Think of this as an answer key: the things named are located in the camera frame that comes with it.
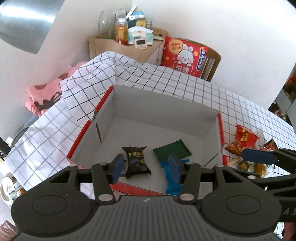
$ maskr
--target white wall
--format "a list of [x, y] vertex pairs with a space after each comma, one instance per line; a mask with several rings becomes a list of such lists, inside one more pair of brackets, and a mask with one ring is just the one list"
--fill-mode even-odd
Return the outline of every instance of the white wall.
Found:
[[155, 27], [216, 50], [212, 83], [268, 108], [296, 62], [296, 9], [286, 0], [133, 0]]
[[37, 55], [0, 40], [0, 136], [13, 136], [31, 116], [26, 87], [59, 77], [69, 65], [89, 60], [88, 38], [97, 33], [100, 13], [130, 9], [131, 0], [65, 0]]

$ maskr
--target pink fabric with black print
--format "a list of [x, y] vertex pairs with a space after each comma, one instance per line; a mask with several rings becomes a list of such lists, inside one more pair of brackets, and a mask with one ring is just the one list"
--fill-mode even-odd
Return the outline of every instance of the pink fabric with black print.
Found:
[[78, 67], [85, 63], [79, 62], [75, 67], [69, 67], [64, 74], [47, 84], [27, 88], [26, 91], [30, 94], [25, 102], [27, 109], [38, 117], [42, 116], [61, 98], [62, 91], [59, 81], [72, 76]]

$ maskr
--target blue gripper pad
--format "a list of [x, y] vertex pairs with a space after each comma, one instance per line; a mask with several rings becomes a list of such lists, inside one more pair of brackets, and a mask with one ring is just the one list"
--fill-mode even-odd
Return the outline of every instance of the blue gripper pad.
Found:
[[172, 176], [175, 182], [181, 183], [181, 173], [179, 170], [179, 165], [176, 163], [176, 161], [171, 155], [168, 156], [168, 166], [170, 168], [170, 171], [172, 173]]
[[274, 155], [272, 151], [262, 151], [246, 148], [242, 151], [241, 157], [244, 161], [252, 161], [265, 165], [271, 165], [277, 162], [277, 156]]
[[124, 170], [124, 156], [123, 154], [118, 154], [112, 162], [116, 162], [112, 174], [112, 183], [116, 183]]

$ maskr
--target pink cloth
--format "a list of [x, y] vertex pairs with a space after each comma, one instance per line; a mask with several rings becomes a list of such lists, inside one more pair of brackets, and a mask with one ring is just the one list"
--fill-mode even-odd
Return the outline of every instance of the pink cloth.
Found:
[[75, 67], [69, 67], [64, 74], [47, 84], [27, 88], [26, 90], [30, 94], [25, 102], [27, 109], [38, 117], [42, 116], [61, 98], [62, 91], [59, 81], [72, 76], [78, 67], [85, 63], [79, 62]]
[[0, 241], [9, 241], [17, 234], [17, 228], [9, 221], [5, 220], [4, 223], [0, 225]]

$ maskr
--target round pad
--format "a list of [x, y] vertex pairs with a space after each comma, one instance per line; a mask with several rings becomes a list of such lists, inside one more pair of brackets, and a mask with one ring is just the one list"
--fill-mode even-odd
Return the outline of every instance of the round pad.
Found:
[[67, 201], [58, 196], [44, 196], [37, 198], [32, 205], [33, 210], [41, 215], [54, 215], [62, 212]]
[[90, 199], [73, 186], [45, 181], [15, 200], [11, 216], [21, 232], [54, 237], [82, 226], [92, 210]]
[[201, 211], [221, 230], [252, 235], [274, 228], [281, 215], [281, 205], [273, 195], [255, 184], [225, 183], [203, 198]]
[[238, 195], [228, 198], [226, 206], [234, 213], [249, 215], [257, 212], [261, 204], [254, 197]]

